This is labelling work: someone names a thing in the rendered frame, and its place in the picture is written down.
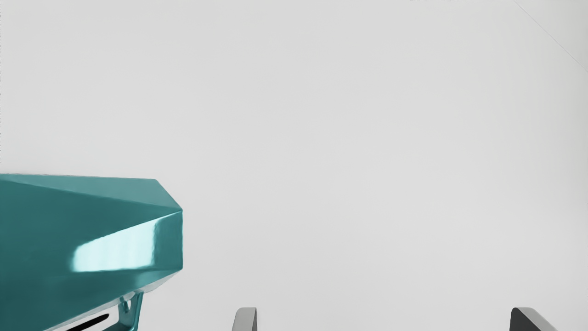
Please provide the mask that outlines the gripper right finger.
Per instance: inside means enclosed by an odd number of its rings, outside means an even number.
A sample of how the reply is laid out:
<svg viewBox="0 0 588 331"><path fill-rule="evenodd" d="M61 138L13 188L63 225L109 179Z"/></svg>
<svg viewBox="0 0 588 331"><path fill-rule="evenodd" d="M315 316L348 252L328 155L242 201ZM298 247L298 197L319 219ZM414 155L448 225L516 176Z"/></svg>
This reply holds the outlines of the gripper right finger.
<svg viewBox="0 0 588 331"><path fill-rule="evenodd" d="M510 331L558 331L537 310L515 307L510 315Z"/></svg>

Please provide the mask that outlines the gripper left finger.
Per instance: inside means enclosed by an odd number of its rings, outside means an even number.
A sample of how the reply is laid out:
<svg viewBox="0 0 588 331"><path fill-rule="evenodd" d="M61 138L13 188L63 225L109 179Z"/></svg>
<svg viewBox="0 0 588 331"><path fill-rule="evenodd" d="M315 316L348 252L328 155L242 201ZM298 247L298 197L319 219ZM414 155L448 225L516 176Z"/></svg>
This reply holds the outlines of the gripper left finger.
<svg viewBox="0 0 588 331"><path fill-rule="evenodd" d="M239 308L235 314L232 331L258 331L257 308Z"/></svg>

